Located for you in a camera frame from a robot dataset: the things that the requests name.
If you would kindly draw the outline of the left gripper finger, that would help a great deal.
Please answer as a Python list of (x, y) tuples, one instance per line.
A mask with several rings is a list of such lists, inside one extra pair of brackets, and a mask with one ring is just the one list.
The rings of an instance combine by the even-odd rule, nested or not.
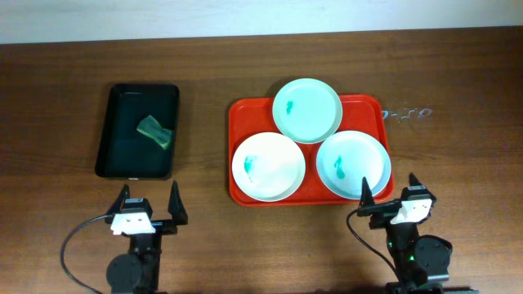
[(187, 225), (188, 215), (181, 201), (179, 187), (176, 181), (172, 182), (171, 193), (168, 202), (168, 213), (175, 225)]
[(107, 218), (105, 219), (106, 224), (111, 224), (113, 222), (114, 216), (121, 212), (123, 204), (129, 198), (130, 198), (129, 185), (125, 184), (122, 187), (116, 200), (113, 202), (113, 204), (110, 206), (110, 208), (106, 212), (106, 215), (107, 215)]

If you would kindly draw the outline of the green yellow sponge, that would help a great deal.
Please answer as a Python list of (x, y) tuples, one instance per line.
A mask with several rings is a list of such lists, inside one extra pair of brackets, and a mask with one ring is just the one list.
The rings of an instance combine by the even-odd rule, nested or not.
[(153, 116), (149, 115), (142, 119), (136, 130), (142, 135), (149, 137), (163, 149), (168, 149), (172, 143), (173, 130), (164, 128)]

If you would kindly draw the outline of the white plate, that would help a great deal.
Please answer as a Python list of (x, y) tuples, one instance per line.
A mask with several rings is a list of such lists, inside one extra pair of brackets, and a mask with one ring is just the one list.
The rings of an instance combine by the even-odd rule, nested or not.
[(261, 202), (278, 202), (302, 185), (306, 174), (303, 152), (293, 140), (261, 132), (244, 140), (233, 154), (231, 171), (239, 189)]

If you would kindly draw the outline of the mint green plate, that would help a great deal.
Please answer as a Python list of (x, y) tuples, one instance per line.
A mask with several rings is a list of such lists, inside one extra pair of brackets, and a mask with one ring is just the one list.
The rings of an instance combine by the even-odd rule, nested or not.
[(299, 78), (276, 94), (272, 116), (279, 131), (302, 144), (326, 140), (341, 125), (342, 102), (327, 83)]

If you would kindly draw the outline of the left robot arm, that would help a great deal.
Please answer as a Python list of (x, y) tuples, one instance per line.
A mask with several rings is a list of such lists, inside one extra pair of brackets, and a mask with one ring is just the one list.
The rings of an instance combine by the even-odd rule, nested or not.
[(112, 293), (139, 294), (159, 291), (162, 239), (177, 234), (179, 225), (188, 224), (179, 187), (172, 183), (168, 201), (169, 219), (153, 220), (153, 209), (147, 198), (132, 198), (125, 185), (107, 211), (114, 235), (129, 239), (127, 252), (116, 256), (107, 266), (106, 280)]

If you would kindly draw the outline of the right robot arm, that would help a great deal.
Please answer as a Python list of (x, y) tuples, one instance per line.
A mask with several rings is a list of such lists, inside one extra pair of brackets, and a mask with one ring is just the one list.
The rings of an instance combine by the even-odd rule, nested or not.
[(442, 283), (449, 280), (448, 267), (452, 244), (434, 235), (420, 235), (418, 226), (431, 216), (436, 196), (409, 174), (409, 185), (401, 196), (386, 203), (376, 203), (366, 179), (362, 180), (358, 217), (369, 218), (370, 229), (384, 229), (386, 261), (397, 280), (387, 283), (385, 293), (442, 293)]

